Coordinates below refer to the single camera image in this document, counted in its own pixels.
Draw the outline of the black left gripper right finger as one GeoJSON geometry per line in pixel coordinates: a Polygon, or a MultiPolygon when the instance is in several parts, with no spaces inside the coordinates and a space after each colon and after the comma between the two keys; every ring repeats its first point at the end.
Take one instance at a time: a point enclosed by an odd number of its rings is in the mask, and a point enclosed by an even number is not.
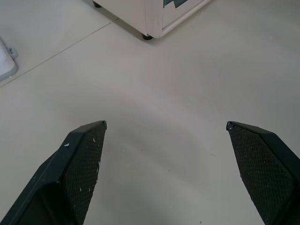
{"type": "Polygon", "coordinates": [[[265,225],[300,225],[300,158],[273,132],[229,121],[234,154],[265,225]]]}

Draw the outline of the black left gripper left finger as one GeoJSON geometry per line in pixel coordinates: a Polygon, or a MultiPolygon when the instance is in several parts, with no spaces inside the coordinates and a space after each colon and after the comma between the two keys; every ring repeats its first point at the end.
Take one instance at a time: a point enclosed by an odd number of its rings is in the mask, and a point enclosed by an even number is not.
{"type": "Polygon", "coordinates": [[[83,225],[106,130],[106,121],[97,121],[71,131],[36,170],[0,225],[83,225]]]}

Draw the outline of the white plastic object with clip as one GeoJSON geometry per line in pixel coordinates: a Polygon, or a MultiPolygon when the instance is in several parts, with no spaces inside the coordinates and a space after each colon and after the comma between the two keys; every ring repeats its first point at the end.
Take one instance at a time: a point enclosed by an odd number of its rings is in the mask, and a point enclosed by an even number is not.
{"type": "Polygon", "coordinates": [[[18,68],[15,59],[18,53],[12,46],[6,46],[0,38],[0,82],[13,76],[18,68]]]}

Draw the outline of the white cabinet on casters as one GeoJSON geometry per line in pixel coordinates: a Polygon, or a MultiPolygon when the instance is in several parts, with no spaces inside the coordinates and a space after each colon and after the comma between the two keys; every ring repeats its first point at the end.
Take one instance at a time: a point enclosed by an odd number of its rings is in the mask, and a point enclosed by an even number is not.
{"type": "Polygon", "coordinates": [[[213,0],[92,0],[140,33],[161,38],[213,0]]]}

